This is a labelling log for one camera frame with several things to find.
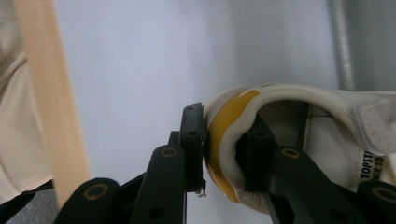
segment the bolt hole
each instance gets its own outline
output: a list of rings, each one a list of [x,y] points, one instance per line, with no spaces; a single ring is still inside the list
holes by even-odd
[[[148,216],[151,219],[160,219],[165,215],[165,210],[161,207],[151,208],[148,212]]]
[[[296,158],[300,157],[300,153],[298,151],[294,150],[294,149],[291,149],[291,148],[284,148],[282,150],[282,154],[284,156],[287,156],[287,157],[293,158],[293,159],[296,159]]]
[[[332,216],[332,218],[334,218],[337,221],[341,221],[341,222],[347,221],[347,215],[343,212],[332,209],[332,210],[330,210],[329,213],[330,213],[330,216]]]
[[[107,194],[108,185],[98,183],[90,186],[84,190],[84,198],[89,201],[94,201],[102,198]]]
[[[163,155],[163,157],[175,157],[177,155],[177,150],[172,147],[167,147],[161,150],[161,155]]]
[[[396,203],[396,192],[391,189],[375,187],[373,188],[373,193],[375,196],[388,203]]]

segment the wooden post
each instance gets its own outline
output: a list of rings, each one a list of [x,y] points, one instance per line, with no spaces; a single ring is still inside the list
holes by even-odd
[[[51,0],[14,3],[62,206],[81,183],[91,179],[91,173],[55,8]]]

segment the shoe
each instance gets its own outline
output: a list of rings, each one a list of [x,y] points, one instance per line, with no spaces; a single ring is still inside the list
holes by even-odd
[[[396,91],[354,92],[298,84],[243,86],[204,106],[205,163],[235,203],[268,214],[262,193],[245,192],[235,144],[259,115],[280,146],[305,151],[335,184],[396,184]]]

